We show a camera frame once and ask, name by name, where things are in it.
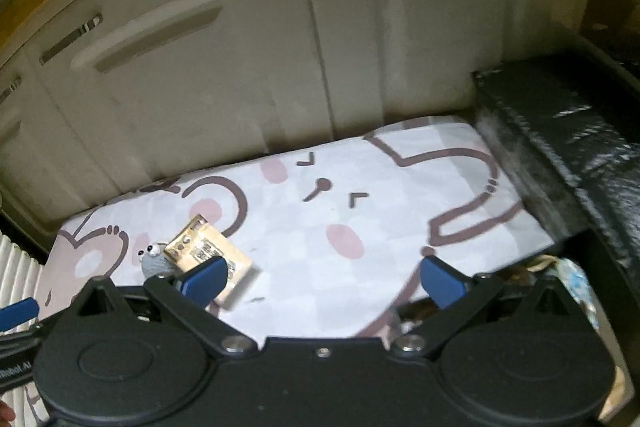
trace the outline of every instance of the silver bolt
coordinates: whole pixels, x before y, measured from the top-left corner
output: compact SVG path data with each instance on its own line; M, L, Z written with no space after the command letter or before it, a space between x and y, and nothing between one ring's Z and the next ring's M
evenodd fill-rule
M228 353L245 353L254 349L254 341L244 335L233 335L222 340L222 347Z
M427 342L420 335L403 335L396 340L396 346L405 353L420 353Z
M331 356L331 349L328 347L320 347L319 349L316 349L316 355L321 359L327 359Z

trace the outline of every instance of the brown object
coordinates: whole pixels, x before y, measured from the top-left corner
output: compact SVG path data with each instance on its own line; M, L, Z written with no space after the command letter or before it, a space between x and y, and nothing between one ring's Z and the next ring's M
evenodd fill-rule
M164 249L166 256L183 272L187 272L215 255L223 257L228 269L225 288L216 297L220 307L228 309L231 294L254 267L254 262L236 248L224 235L198 214Z

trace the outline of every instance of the gold packet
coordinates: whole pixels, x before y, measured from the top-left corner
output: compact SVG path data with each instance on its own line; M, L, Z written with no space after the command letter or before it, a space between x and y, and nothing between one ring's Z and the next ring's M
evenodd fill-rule
M195 268L215 255L223 257L228 270L228 280L215 302L225 309L232 306L241 289L257 274L254 262L200 214L164 248L164 253L183 272Z

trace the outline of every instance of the cabinet panel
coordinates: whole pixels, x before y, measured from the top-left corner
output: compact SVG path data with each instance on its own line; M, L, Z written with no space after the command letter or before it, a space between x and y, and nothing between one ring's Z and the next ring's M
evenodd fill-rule
M78 136L129 190L330 140L316 46L307 0L78 0L29 52Z
M46 244L60 220L117 195L117 187L75 133L18 52L0 71L2 211Z
M552 52L575 0L312 0L342 135L460 109L472 71Z

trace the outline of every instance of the white ribbed object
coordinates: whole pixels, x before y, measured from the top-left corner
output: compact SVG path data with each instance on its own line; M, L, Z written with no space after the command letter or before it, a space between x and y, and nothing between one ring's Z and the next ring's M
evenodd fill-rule
M36 260L20 250L18 245L0 232L0 309L18 301L33 297L36 293L36 285L40 277L42 266ZM29 328L33 321L22 324L17 328L7 331L15 333ZM16 413L15 427L34 427L33 415L25 400L25 388L14 389L6 393L0 399L13 407Z

